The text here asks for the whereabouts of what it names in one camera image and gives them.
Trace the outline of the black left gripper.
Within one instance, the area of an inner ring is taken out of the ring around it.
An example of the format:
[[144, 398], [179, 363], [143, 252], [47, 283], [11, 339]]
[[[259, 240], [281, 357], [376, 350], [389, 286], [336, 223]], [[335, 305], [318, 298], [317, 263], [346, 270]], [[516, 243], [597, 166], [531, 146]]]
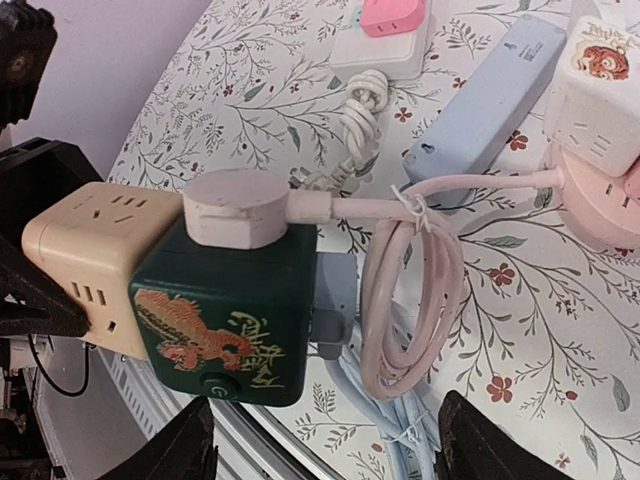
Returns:
[[31, 139], [1, 153], [1, 335], [83, 337], [85, 309], [8, 240], [26, 224], [89, 182], [102, 177], [81, 149]]

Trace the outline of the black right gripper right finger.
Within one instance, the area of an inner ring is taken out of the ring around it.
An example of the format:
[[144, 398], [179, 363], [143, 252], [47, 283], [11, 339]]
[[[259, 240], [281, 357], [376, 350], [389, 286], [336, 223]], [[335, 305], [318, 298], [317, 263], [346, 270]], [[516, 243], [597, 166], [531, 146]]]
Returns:
[[530, 453], [455, 390], [438, 412], [441, 450], [437, 477], [443, 480], [569, 480]]

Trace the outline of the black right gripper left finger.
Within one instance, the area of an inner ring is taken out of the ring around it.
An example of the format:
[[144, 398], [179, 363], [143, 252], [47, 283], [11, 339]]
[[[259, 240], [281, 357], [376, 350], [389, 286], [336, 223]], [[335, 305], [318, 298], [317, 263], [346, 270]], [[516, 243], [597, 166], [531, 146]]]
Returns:
[[194, 398], [140, 450], [107, 473], [107, 480], [211, 480], [218, 447], [208, 398]]

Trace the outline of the beige cube socket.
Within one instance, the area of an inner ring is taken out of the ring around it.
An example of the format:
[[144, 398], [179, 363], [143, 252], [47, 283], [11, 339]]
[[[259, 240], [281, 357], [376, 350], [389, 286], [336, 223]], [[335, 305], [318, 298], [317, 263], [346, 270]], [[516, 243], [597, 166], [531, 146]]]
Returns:
[[86, 311], [82, 340], [146, 360], [128, 286], [181, 212], [177, 193], [90, 182], [30, 220], [22, 249]]

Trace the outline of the dark green cube socket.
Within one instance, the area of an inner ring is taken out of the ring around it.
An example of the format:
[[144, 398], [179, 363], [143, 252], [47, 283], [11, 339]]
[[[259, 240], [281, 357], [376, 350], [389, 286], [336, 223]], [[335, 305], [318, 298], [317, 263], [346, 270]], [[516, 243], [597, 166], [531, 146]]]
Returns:
[[261, 249], [206, 247], [178, 219], [129, 284], [157, 378], [196, 396], [296, 403], [304, 388], [316, 246], [315, 227], [292, 225]]

